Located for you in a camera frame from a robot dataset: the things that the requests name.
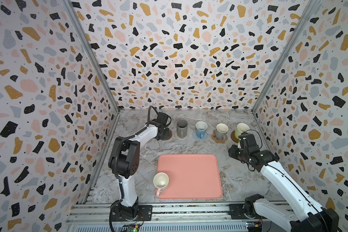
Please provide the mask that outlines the dark brown wooden coaster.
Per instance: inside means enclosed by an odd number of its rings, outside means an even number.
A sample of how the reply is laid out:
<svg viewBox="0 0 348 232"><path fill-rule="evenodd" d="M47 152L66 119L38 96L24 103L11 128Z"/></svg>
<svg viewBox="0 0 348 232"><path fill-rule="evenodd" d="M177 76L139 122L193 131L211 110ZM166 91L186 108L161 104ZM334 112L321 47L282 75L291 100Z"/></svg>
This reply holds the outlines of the dark brown wooden coaster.
<svg viewBox="0 0 348 232"><path fill-rule="evenodd" d="M171 130L169 130L169 132L167 134L165 134L164 138L162 138L163 141L169 140L171 139L173 136L173 133Z"/></svg>

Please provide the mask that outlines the dark grey mug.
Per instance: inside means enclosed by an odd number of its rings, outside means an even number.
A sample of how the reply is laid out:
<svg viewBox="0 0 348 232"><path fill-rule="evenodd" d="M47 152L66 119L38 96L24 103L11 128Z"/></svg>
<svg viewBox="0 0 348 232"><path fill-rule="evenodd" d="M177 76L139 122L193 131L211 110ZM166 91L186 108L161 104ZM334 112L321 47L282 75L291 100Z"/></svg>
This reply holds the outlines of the dark grey mug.
<svg viewBox="0 0 348 232"><path fill-rule="evenodd" d="M177 135L179 137L188 135L188 122L186 120L181 119L177 122Z"/></svg>

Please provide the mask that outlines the blue grey woven coaster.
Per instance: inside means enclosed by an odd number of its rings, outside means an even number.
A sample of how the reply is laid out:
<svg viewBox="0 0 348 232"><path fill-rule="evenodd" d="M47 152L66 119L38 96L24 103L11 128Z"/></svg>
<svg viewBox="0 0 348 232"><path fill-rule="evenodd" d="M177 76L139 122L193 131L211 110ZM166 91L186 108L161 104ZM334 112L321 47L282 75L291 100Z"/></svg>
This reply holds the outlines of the blue grey woven coaster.
<svg viewBox="0 0 348 232"><path fill-rule="evenodd" d="M192 133L192 137L195 139L195 140L198 140L198 141L203 141L207 138L207 134L205 133L203 137L199 137L197 136L196 132L194 131Z"/></svg>

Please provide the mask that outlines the light green mug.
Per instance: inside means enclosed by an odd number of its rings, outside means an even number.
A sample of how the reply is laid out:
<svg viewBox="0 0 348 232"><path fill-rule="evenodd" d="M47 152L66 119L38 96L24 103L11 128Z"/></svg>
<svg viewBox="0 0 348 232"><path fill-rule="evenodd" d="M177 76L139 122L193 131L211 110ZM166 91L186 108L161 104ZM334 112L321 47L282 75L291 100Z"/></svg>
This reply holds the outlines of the light green mug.
<svg viewBox="0 0 348 232"><path fill-rule="evenodd" d="M235 138L239 139L239 136L250 129L249 125L245 123L238 123L236 130L235 130Z"/></svg>

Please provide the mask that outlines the grey mug blue handle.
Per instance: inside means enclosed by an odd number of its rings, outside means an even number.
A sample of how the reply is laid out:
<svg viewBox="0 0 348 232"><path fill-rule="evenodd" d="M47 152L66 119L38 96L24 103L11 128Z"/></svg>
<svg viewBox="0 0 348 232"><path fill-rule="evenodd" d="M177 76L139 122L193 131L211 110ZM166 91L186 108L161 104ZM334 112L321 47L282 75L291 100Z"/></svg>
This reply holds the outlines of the grey mug blue handle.
<svg viewBox="0 0 348 232"><path fill-rule="evenodd" d="M203 137L208 129L208 125L205 121L198 121L196 123L195 127L196 127L195 132L196 132L197 136L199 136L199 137Z"/></svg>

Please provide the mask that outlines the brown paw shaped coaster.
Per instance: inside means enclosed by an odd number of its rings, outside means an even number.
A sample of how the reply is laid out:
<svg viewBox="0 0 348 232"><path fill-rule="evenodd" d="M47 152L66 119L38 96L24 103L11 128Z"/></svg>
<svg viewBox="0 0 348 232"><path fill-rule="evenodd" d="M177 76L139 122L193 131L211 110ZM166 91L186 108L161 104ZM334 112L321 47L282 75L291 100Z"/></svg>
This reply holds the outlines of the brown paw shaped coaster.
<svg viewBox="0 0 348 232"><path fill-rule="evenodd" d="M212 134L211 138L212 138L213 141L215 141L216 144L225 144L226 141L228 140L228 136L227 135L225 135L223 137L223 139L218 139L216 137L216 131L213 131L213 134Z"/></svg>

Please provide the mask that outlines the cream mug grey handle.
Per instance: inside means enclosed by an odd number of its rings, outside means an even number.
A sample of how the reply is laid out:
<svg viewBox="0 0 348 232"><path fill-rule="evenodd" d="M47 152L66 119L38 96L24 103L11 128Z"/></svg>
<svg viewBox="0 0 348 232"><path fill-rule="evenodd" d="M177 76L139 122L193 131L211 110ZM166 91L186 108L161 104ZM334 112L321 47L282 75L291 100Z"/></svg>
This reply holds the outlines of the cream mug grey handle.
<svg viewBox="0 0 348 232"><path fill-rule="evenodd" d="M225 140L226 134L228 132L229 128L224 123L219 123L216 125L216 131L215 136L218 140Z"/></svg>

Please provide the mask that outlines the cream mug pink handle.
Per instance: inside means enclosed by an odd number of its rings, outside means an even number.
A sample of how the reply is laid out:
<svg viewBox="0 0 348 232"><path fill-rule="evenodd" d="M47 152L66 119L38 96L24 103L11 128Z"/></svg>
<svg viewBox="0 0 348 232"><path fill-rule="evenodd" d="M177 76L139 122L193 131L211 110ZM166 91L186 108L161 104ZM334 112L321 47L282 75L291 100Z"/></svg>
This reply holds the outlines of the cream mug pink handle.
<svg viewBox="0 0 348 232"><path fill-rule="evenodd" d="M168 175L166 173L157 173L153 178L153 184L156 188L156 197L159 197L169 185Z"/></svg>

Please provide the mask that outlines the beige braided round coaster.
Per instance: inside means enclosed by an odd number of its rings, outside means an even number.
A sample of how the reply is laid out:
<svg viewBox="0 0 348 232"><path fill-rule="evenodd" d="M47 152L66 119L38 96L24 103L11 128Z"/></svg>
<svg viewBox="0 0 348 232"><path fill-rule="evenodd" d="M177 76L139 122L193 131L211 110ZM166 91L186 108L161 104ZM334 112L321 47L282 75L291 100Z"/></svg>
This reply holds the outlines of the beige braided round coaster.
<svg viewBox="0 0 348 232"><path fill-rule="evenodd" d="M188 135L185 137L179 137L177 134L175 134L175 137L179 140L186 140L188 138Z"/></svg>

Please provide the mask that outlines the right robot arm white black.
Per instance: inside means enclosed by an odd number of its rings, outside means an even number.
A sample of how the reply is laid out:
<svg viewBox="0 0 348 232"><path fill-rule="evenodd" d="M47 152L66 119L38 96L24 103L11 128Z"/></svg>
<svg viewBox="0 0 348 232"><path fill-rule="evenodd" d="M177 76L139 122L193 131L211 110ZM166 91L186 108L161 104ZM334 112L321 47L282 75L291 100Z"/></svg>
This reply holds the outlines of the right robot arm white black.
<svg viewBox="0 0 348 232"><path fill-rule="evenodd" d="M339 216L331 208L325 209L309 196L285 171L279 158L257 146L228 150L229 156L248 164L267 178L284 197L292 211L268 201L260 194L245 199L244 215L250 219L265 217L288 232L336 232Z"/></svg>

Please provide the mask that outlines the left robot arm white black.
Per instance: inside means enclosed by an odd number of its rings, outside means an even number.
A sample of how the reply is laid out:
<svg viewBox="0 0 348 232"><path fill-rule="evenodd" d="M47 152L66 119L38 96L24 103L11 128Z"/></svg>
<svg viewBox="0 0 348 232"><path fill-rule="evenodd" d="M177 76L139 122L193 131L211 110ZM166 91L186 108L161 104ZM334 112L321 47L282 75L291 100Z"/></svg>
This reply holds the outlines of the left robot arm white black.
<svg viewBox="0 0 348 232"><path fill-rule="evenodd" d="M170 137L171 123L151 120L137 133L115 139L108 167L119 184L120 199L113 203L112 211L127 219L138 214L138 196L135 191L134 174L140 162L140 147L151 139L164 140Z"/></svg>

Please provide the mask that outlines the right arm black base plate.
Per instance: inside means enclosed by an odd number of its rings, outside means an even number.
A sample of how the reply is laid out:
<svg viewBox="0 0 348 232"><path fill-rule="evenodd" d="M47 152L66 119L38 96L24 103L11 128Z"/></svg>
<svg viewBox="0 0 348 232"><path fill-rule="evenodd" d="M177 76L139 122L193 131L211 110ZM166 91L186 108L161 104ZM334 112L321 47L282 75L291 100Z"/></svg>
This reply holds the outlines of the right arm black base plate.
<svg viewBox="0 0 348 232"><path fill-rule="evenodd" d="M251 203L230 204L228 212L232 219L261 219L264 218L258 215Z"/></svg>

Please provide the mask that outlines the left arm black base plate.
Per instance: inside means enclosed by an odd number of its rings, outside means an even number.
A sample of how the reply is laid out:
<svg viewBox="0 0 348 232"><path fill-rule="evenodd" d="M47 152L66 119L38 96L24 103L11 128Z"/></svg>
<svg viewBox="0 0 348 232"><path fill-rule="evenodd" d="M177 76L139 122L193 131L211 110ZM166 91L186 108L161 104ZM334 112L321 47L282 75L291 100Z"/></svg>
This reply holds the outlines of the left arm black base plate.
<svg viewBox="0 0 348 232"><path fill-rule="evenodd" d="M118 204L110 213L111 222L151 221L152 205L125 207Z"/></svg>

